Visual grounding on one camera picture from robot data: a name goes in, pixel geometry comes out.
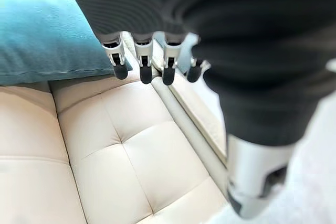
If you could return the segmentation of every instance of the robotic hand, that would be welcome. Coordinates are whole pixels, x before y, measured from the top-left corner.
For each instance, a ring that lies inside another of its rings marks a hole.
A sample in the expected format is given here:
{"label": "robotic hand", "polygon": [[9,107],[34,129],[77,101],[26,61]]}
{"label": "robotic hand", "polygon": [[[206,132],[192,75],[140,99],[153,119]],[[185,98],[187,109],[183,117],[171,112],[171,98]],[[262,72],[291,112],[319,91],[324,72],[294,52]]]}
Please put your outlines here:
{"label": "robotic hand", "polygon": [[258,215],[284,184],[295,144],[321,98],[336,89],[336,0],[76,0],[127,77],[120,31],[134,38],[140,77],[151,82],[152,35],[164,31],[163,81],[174,81],[187,32],[200,36],[189,81],[204,73],[219,94],[227,131],[227,196],[243,218]]}

